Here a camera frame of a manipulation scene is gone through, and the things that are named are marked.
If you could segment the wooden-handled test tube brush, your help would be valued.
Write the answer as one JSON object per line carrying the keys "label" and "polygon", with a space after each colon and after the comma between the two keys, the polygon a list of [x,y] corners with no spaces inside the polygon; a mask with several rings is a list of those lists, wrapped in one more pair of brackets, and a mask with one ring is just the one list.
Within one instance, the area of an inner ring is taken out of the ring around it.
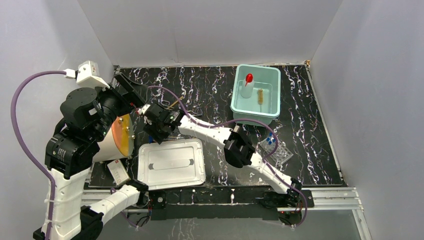
{"label": "wooden-handled test tube brush", "polygon": [[264,103],[264,90],[262,88],[258,89],[257,91],[257,103],[262,109]]}

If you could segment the clear test tube rack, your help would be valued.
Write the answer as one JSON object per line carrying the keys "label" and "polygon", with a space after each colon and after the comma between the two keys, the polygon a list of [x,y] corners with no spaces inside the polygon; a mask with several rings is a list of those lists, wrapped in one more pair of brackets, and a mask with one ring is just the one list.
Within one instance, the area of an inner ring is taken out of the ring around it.
{"label": "clear test tube rack", "polygon": [[[267,138],[270,138],[270,142],[272,142],[272,139],[275,137],[268,136]],[[281,166],[294,156],[294,154],[286,147],[284,142],[275,138],[276,142],[272,142],[272,145],[269,146],[269,143],[266,142],[267,138],[259,142],[259,148],[263,155],[267,156],[267,158],[272,160],[277,166]]]}

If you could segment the light teal plastic bin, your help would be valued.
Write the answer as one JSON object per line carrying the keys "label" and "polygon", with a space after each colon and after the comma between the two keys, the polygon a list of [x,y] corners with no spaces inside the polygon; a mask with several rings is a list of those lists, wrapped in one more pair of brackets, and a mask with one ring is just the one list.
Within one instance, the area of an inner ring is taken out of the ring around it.
{"label": "light teal plastic bin", "polygon": [[[254,78],[250,98],[241,96],[242,84],[247,74]],[[258,105],[258,89],[263,89],[263,105]],[[275,67],[240,64],[236,67],[230,103],[233,118],[242,124],[259,126],[257,122],[270,125],[281,112],[281,71]]]}

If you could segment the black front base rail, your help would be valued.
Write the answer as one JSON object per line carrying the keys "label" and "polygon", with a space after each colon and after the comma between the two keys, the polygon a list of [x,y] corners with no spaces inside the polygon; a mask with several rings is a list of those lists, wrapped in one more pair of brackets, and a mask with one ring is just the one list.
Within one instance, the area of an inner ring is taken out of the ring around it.
{"label": "black front base rail", "polygon": [[149,193],[152,220],[171,219],[262,219],[277,221],[287,215],[299,222],[299,211],[315,206],[312,192],[303,190],[306,200],[292,194],[278,194],[266,186],[190,187],[155,190]]}

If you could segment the white plastic bin lid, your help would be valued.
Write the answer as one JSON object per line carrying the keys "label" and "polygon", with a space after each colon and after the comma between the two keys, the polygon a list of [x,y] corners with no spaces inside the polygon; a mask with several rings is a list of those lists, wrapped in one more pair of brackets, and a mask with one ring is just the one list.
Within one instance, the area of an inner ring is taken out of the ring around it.
{"label": "white plastic bin lid", "polygon": [[138,150],[137,180],[150,191],[205,182],[203,144],[197,138],[147,143]]}

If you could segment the small white labelled box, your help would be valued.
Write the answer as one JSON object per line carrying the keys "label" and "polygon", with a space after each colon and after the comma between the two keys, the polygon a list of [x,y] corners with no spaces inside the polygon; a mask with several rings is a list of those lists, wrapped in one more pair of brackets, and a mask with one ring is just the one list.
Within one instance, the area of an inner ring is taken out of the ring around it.
{"label": "small white labelled box", "polygon": [[131,179],[120,159],[112,160],[106,166],[109,169],[116,186],[124,185]]}

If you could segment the cream cylindrical centrifuge drum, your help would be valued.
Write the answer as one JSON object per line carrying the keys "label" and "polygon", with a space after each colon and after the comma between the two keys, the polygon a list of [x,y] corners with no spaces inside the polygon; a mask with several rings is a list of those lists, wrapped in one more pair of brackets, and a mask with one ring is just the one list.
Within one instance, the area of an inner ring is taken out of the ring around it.
{"label": "cream cylindrical centrifuge drum", "polygon": [[98,142],[99,152],[93,162],[128,158],[134,151],[134,129],[130,114],[117,117],[103,141]]}

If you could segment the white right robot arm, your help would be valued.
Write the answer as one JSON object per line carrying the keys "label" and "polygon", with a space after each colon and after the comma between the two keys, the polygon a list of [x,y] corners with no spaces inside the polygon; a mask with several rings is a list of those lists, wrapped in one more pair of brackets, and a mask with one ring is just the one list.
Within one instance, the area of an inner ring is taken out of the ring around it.
{"label": "white right robot arm", "polygon": [[288,207],[308,208],[307,197],[301,192],[302,185],[271,165],[256,152],[252,141],[240,125],[234,128],[210,123],[193,117],[183,110],[171,111],[155,103],[145,104],[136,110],[143,117],[143,130],[161,144],[175,130],[217,146],[224,153],[225,161],[235,167],[248,167],[268,183]]}

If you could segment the white red-capped wash bottle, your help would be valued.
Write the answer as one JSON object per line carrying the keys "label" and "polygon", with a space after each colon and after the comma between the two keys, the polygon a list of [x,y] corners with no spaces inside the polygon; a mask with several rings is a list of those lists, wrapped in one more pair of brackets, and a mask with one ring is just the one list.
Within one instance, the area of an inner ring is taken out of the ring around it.
{"label": "white red-capped wash bottle", "polygon": [[245,76],[244,83],[241,85],[240,95],[245,99],[250,98],[253,94],[254,84],[253,74],[248,73]]}

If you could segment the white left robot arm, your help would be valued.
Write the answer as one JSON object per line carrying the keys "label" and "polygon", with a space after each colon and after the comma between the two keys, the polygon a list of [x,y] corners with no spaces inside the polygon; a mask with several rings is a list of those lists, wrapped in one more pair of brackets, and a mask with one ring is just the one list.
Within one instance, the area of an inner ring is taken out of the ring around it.
{"label": "white left robot arm", "polygon": [[65,127],[57,130],[45,150],[49,185],[48,211],[36,240],[95,240],[104,225],[130,206],[144,208],[149,203],[147,185],[130,180],[107,198],[82,205],[85,179],[99,142],[118,117],[143,106],[148,98],[146,86],[134,87],[121,73],[115,79],[125,93],[113,86],[81,87],[71,91],[60,105]]}

